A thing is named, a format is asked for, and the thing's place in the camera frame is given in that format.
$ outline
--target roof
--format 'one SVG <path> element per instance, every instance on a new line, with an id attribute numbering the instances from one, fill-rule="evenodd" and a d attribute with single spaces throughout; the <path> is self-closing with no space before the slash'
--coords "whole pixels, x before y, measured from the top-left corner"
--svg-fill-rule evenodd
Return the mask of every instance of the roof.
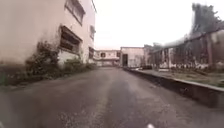
<path id="1" fill-rule="evenodd" d="M 219 28 L 219 29 L 216 29 L 216 30 L 213 30 L 213 31 L 210 31 L 210 32 L 206 32 L 206 33 L 195 33 L 193 35 L 187 35 L 187 36 L 185 36 L 185 37 L 183 37 L 179 40 L 176 40 L 176 41 L 173 41 L 173 42 L 170 42 L 170 43 L 166 44 L 161 49 L 158 49 L 158 50 L 154 51 L 153 53 L 161 51 L 161 50 L 166 49 L 166 48 L 177 47 L 177 46 L 179 46 L 181 44 L 184 44 L 186 42 L 196 40 L 196 39 L 200 39 L 202 37 L 207 36 L 208 34 L 212 34 L 212 33 L 218 32 L 220 30 L 224 30 L 224 28 Z"/>

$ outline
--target asphalt road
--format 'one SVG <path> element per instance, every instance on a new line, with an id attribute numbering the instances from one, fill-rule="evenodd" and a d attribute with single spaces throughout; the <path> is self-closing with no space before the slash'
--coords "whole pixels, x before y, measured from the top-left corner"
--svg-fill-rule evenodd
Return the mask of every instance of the asphalt road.
<path id="1" fill-rule="evenodd" d="M 5 128 L 223 128 L 223 113 L 116 68 L 0 93 Z"/>

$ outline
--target sky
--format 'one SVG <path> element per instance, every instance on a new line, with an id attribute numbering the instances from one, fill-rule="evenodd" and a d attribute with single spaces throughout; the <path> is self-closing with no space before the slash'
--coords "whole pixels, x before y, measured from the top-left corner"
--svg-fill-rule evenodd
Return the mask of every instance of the sky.
<path id="1" fill-rule="evenodd" d="M 192 3 L 213 5 L 224 19 L 223 0 L 94 0 L 96 49 L 168 44 L 188 34 Z"/>

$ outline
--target curb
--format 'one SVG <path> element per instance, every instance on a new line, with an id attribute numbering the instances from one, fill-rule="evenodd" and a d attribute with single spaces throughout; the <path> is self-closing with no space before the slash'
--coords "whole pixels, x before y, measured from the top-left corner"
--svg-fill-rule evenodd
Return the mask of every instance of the curb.
<path id="1" fill-rule="evenodd" d="M 123 70 L 143 77 L 153 83 L 157 83 L 166 89 L 191 98 L 205 106 L 224 109 L 223 88 L 180 79 L 166 78 L 163 76 L 152 75 L 127 68 L 123 68 Z"/>

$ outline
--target distant building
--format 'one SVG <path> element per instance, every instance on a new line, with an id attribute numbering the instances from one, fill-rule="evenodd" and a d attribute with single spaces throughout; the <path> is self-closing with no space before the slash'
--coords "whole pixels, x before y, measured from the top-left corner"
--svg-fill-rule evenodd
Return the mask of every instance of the distant building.
<path id="1" fill-rule="evenodd" d="M 96 9 L 92 0 L 0 2 L 0 62 L 24 64 L 44 40 L 60 46 L 59 62 L 93 62 Z"/>
<path id="2" fill-rule="evenodd" d="M 120 66 L 141 67 L 144 63 L 143 47 L 121 47 Z"/>
<path id="3" fill-rule="evenodd" d="M 151 65 L 151 52 L 153 51 L 153 47 L 151 45 L 144 45 L 144 64 L 143 66 Z"/>
<path id="4" fill-rule="evenodd" d="M 97 66 L 119 66 L 120 50 L 96 50 L 95 63 Z"/>
<path id="5" fill-rule="evenodd" d="M 150 54 L 156 68 L 224 69 L 224 30 L 191 35 Z"/>

